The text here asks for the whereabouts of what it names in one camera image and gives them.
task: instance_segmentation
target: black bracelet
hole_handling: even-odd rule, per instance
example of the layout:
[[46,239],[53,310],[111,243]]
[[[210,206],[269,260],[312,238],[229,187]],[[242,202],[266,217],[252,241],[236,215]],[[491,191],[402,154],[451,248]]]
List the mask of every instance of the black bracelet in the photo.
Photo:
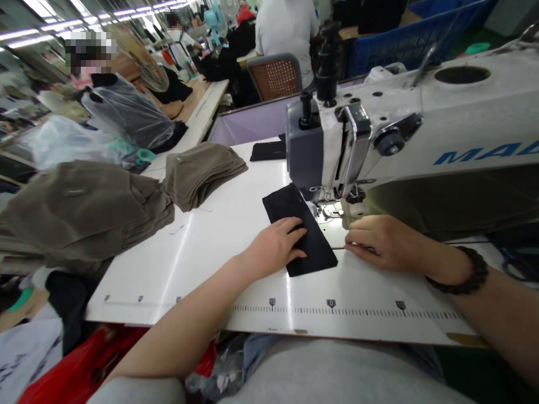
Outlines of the black bracelet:
[[485,262],[483,257],[480,256],[480,254],[475,250],[462,246],[458,246],[456,248],[465,253],[470,258],[470,261],[472,261],[473,273],[465,282],[453,286],[438,283],[436,281],[433,281],[428,276],[425,276],[425,278],[434,288],[438,289],[440,292],[449,293],[451,295],[469,295],[473,291],[476,291],[481,288],[481,286],[487,281],[487,263]]

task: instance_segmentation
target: blue plastic basket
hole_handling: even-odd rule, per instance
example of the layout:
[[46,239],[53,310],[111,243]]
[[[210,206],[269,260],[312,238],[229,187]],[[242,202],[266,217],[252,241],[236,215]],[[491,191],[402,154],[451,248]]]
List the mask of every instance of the blue plastic basket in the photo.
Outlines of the blue plastic basket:
[[[347,76],[369,73],[373,67],[394,62],[403,63],[408,70],[416,69],[434,42],[438,47],[432,60],[444,61],[453,44],[489,1],[425,0],[410,5],[412,11],[426,18],[382,34],[356,39],[348,54]],[[446,10],[448,5],[458,8],[433,15]]]

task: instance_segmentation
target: hand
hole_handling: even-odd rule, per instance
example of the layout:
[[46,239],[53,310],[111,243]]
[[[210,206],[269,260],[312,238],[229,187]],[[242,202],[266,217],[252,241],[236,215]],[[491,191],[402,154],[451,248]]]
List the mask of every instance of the hand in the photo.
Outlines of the hand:
[[345,241],[345,249],[380,269],[419,273],[442,284],[460,284],[472,273],[465,253],[389,215],[365,216],[355,221]]
[[239,255],[242,266],[253,281],[277,272],[296,258],[307,256],[303,251],[292,248],[307,233],[305,228],[291,232],[302,222],[298,218],[283,218],[275,222],[257,234],[251,245]]

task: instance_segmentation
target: clear plastic bag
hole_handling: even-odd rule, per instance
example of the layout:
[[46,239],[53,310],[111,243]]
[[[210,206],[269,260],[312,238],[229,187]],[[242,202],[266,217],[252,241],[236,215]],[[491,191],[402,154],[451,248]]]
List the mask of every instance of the clear plastic bag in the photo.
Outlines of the clear plastic bag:
[[172,136],[174,123],[149,95],[117,76],[115,84],[92,90],[103,102],[92,100],[89,93],[83,95],[81,102],[92,115],[89,123],[141,149],[162,145]]
[[29,145],[37,169],[54,168],[74,160],[91,160],[121,164],[126,152],[114,147],[114,136],[83,128],[78,123],[53,115],[39,130]]
[[185,388],[194,394],[200,394],[214,402],[233,396],[243,386],[243,344],[248,334],[239,334],[225,347],[218,349],[217,359],[209,378],[191,373],[185,379]]

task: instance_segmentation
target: stack of fabric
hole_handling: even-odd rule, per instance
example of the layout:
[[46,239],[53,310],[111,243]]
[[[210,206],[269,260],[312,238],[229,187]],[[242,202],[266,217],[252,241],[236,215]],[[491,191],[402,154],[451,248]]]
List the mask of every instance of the stack of fabric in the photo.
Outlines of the stack of fabric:
[[201,143],[178,154],[167,156],[163,190],[182,212],[202,205],[214,190],[248,170],[231,148]]
[[0,214],[0,222],[41,251],[48,265],[106,260],[173,220],[174,206],[157,180],[79,160],[34,177]]

